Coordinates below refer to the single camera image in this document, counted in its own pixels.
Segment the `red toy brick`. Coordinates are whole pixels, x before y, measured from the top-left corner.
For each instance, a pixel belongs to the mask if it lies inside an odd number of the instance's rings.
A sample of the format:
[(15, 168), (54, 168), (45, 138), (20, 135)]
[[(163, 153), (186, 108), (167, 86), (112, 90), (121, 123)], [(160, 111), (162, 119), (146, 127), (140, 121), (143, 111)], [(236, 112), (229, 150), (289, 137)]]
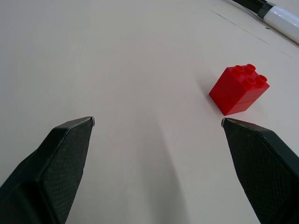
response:
[(236, 65), (224, 70), (209, 96), (227, 116), (247, 110), (269, 87), (254, 65)]

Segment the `white and black table rail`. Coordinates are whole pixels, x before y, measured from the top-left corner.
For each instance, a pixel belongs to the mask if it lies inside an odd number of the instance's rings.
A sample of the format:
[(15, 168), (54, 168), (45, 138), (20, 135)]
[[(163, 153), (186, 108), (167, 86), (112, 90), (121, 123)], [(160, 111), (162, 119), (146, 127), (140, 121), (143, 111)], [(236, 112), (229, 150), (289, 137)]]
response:
[(299, 44), (299, 16), (266, 0), (232, 0), (255, 13), (293, 42)]

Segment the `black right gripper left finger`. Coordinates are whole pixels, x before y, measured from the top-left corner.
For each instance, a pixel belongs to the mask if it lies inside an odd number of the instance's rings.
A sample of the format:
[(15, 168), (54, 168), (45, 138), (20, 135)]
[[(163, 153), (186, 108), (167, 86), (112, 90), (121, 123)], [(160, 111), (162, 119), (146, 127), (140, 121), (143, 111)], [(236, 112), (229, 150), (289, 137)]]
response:
[(0, 186), (0, 224), (65, 224), (80, 185), (94, 117), (53, 128)]

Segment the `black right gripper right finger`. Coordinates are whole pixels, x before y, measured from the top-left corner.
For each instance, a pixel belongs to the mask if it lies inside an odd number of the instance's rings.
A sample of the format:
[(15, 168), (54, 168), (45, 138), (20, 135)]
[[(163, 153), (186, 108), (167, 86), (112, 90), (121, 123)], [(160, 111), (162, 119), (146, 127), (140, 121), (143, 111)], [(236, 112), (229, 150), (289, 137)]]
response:
[(272, 130), (223, 118), (238, 180), (261, 224), (299, 224), (299, 157)]

